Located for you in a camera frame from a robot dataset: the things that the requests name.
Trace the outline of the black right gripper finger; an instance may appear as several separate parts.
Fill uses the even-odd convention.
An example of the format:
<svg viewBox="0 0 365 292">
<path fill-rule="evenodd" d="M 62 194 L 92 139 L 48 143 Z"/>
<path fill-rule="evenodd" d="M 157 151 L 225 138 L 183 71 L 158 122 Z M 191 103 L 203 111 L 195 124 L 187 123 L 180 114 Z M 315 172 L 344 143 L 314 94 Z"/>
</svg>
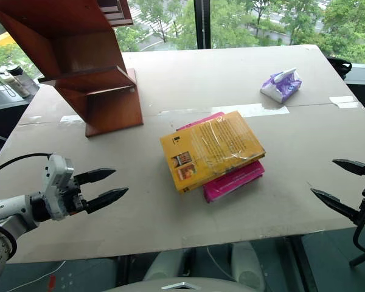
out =
<svg viewBox="0 0 365 292">
<path fill-rule="evenodd" d="M 365 163 L 363 162 L 351 161 L 348 159 L 333 159 L 332 162 L 348 172 L 358 176 L 365 176 Z"/>
<path fill-rule="evenodd" d="M 321 190 L 318 190 L 318 189 L 314 189 L 314 188 L 311 188 L 310 190 L 326 206 L 328 206 L 332 210 L 336 211 L 337 213 L 345 216 L 353 224 L 358 225 L 358 217 L 359 217 L 360 213 L 357 210 L 343 204 L 337 197 L 335 197 L 335 196 L 333 196 L 333 195 L 331 195 L 327 192 L 324 192 L 324 191 L 321 191 Z"/>
</svg>

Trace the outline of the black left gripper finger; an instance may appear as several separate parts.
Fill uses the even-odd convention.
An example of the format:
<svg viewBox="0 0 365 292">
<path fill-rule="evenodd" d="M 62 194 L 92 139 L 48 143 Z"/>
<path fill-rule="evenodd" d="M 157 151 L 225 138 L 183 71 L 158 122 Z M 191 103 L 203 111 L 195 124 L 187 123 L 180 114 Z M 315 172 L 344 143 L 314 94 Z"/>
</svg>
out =
<svg viewBox="0 0 365 292">
<path fill-rule="evenodd" d="M 94 183 L 97 181 L 101 181 L 106 177 L 115 173 L 115 169 L 111 168 L 99 168 L 95 170 L 91 170 L 88 172 L 84 172 L 74 176 L 74 181 L 77 185 L 84 185 L 87 183 Z"/>
<path fill-rule="evenodd" d="M 91 214 L 97 210 L 107 207 L 122 198 L 127 191 L 128 188 L 123 187 L 102 193 L 97 198 L 86 203 L 85 211 L 87 214 Z"/>
</svg>

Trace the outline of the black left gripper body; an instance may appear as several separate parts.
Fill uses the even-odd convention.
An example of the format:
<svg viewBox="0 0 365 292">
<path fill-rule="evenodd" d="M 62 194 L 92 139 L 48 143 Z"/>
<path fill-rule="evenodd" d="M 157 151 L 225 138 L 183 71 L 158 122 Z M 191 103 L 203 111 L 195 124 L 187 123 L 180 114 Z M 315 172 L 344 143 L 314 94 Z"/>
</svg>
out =
<svg viewBox="0 0 365 292">
<path fill-rule="evenodd" d="M 68 183 L 60 189 L 60 196 L 64 204 L 64 209 L 68 215 L 75 215 L 84 211 L 87 207 L 80 184 L 75 178 L 71 178 Z"/>
</svg>

